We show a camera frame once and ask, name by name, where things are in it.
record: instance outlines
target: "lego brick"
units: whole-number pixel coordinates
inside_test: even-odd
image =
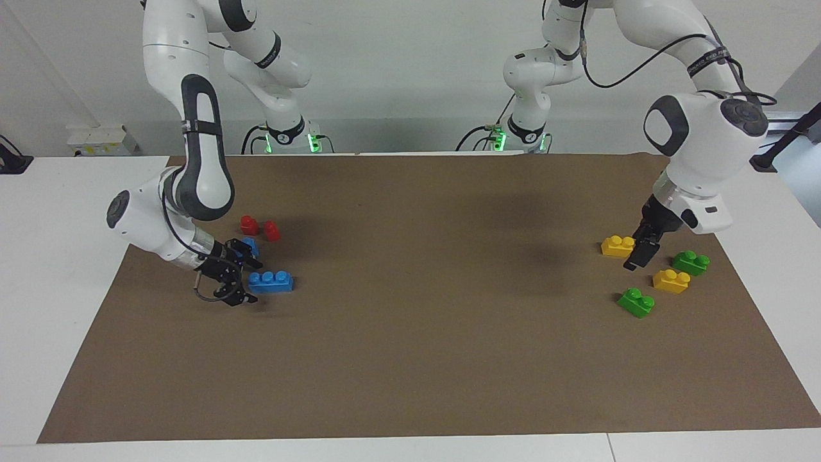
[[[270,242],[276,242],[282,239],[282,235],[279,233],[279,228],[277,228],[277,224],[273,221],[266,221],[263,228],[265,232],[265,237]]]
[[[656,305],[656,301],[653,300],[653,297],[642,296],[640,290],[632,288],[628,289],[619,298],[618,304],[633,316],[641,319],[650,314],[650,310]]]
[[[701,276],[707,270],[710,259],[706,255],[696,256],[695,252],[688,250],[676,255],[672,259],[672,267],[684,271],[691,276]]]
[[[669,293],[682,293],[690,287],[691,277],[675,270],[663,270],[653,276],[653,287]]]
[[[248,290],[251,293],[292,292],[294,279],[287,271],[279,271],[277,274],[271,271],[263,274],[251,273],[248,276]]]
[[[249,215],[245,215],[240,218],[240,229],[245,236],[256,236],[259,234],[259,223]]]
[[[602,255],[627,258],[633,252],[633,247],[635,247],[635,239],[629,236],[622,238],[613,235],[602,242]]]
[[[242,238],[242,242],[251,247],[251,256],[253,258],[259,258],[259,247],[257,247],[254,238]]]

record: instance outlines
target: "blue block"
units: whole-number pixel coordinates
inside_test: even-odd
[[[256,247],[256,241],[254,238],[242,238],[242,242],[251,247],[251,256],[253,258],[259,258],[259,247]]]
[[[277,274],[268,271],[262,275],[251,273],[248,276],[248,290],[251,293],[293,292],[294,279],[287,271],[279,271]]]

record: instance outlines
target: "brown paper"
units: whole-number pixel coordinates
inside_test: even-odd
[[[40,442],[819,427],[714,236],[648,268],[600,255],[665,165],[649,155],[233,158],[232,212],[294,293],[207,304],[130,248]],[[678,252],[712,259],[681,295]],[[616,305],[640,288],[643,320]]]

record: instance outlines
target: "white wall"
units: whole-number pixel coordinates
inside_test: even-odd
[[[821,45],[775,94],[779,111],[807,112],[821,102]]]
[[[103,123],[124,123],[146,154],[181,153],[172,106],[148,86],[137,0],[5,2]],[[298,90],[305,115],[339,150],[451,150],[469,128],[496,120],[509,89],[507,55],[541,46],[538,0],[258,0],[283,39],[314,63]],[[817,0],[695,0],[745,64],[748,83],[774,93],[821,40]],[[590,66],[601,81],[621,76],[650,52],[629,44],[612,12],[590,28]],[[260,122],[255,101],[211,50],[228,150]],[[56,91],[0,25],[0,130],[34,155],[64,155],[64,126],[77,122]],[[681,64],[662,57],[614,90],[577,81],[550,90],[555,151],[646,150],[641,120],[668,92],[691,91]]]

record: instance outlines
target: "yellow block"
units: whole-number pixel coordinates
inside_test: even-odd
[[[604,239],[602,243],[602,255],[627,258],[633,252],[633,247],[635,247],[635,239],[611,236]]]
[[[653,276],[653,287],[670,293],[682,293],[690,287],[690,275],[675,270],[659,271]]]

